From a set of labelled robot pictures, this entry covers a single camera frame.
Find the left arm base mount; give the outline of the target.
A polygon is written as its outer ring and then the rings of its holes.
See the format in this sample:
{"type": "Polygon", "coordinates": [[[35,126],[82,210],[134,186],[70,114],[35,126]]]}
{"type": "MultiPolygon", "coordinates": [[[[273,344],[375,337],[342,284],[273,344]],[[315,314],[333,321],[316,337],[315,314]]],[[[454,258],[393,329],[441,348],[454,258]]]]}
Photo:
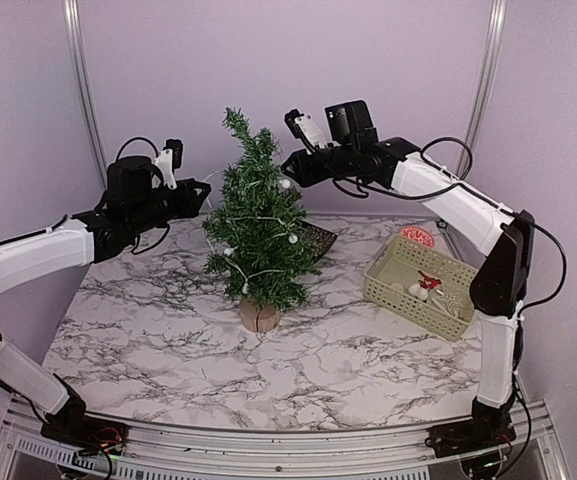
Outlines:
{"type": "Polygon", "coordinates": [[[61,443],[77,446],[81,456],[99,451],[120,454],[125,446],[128,426],[125,423],[91,417],[84,400],[69,386],[68,400],[56,413],[44,415],[41,435],[61,443]]]}

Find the white ball string lights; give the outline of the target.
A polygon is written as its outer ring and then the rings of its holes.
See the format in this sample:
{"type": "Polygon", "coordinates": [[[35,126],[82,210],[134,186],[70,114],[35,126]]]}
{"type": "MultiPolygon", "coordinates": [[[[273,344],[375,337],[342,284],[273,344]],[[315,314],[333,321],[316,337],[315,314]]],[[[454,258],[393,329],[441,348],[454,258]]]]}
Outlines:
{"type": "Polygon", "coordinates": [[[207,270],[226,274],[227,294],[279,305],[299,302],[295,279],[312,266],[301,239],[300,193],[276,165],[241,163],[224,172],[222,204],[203,223],[214,246],[207,270]]]}

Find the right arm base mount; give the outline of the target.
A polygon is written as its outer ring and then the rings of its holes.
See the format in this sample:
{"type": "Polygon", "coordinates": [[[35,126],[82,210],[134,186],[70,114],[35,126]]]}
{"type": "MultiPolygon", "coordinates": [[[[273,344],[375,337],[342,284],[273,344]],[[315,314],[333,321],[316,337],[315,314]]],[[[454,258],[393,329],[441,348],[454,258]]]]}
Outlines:
{"type": "Polygon", "coordinates": [[[510,445],[517,438],[510,416],[514,403],[514,395],[499,408],[485,405],[475,398],[469,419],[431,427],[425,445],[434,451],[437,458],[510,445]]]}

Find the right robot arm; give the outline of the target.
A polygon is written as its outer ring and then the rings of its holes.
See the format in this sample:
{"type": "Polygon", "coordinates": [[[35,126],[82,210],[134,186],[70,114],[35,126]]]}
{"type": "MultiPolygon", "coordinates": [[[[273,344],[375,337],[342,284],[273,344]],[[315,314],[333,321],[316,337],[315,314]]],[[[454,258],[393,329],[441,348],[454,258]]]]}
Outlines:
{"type": "Polygon", "coordinates": [[[469,287],[482,327],[482,368],[472,419],[463,438],[483,448],[502,431],[514,404],[514,373],[521,358],[521,321],[526,309],[532,257],[533,216],[509,211],[432,161],[426,147],[401,138],[379,138],[362,100],[325,110],[332,138],[326,140],[312,118],[297,109],[284,122],[303,149],[292,153],[281,170],[301,187],[345,181],[360,196],[375,192],[417,201],[458,230],[484,256],[469,287]]]}

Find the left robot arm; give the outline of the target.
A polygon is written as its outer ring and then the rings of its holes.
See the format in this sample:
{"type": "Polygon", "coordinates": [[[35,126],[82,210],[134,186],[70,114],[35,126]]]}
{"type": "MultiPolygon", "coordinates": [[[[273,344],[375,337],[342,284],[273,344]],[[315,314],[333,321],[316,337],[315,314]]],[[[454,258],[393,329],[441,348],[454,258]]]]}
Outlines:
{"type": "MultiPolygon", "coordinates": [[[[155,159],[120,158],[108,167],[107,188],[93,209],[0,241],[0,295],[61,270],[113,259],[136,247],[144,233],[197,217],[211,187],[193,178],[175,179],[180,165],[169,149],[155,159]]],[[[41,408],[70,443],[84,445],[93,438],[94,423],[85,416],[81,397],[1,333],[0,383],[41,408]]]]}

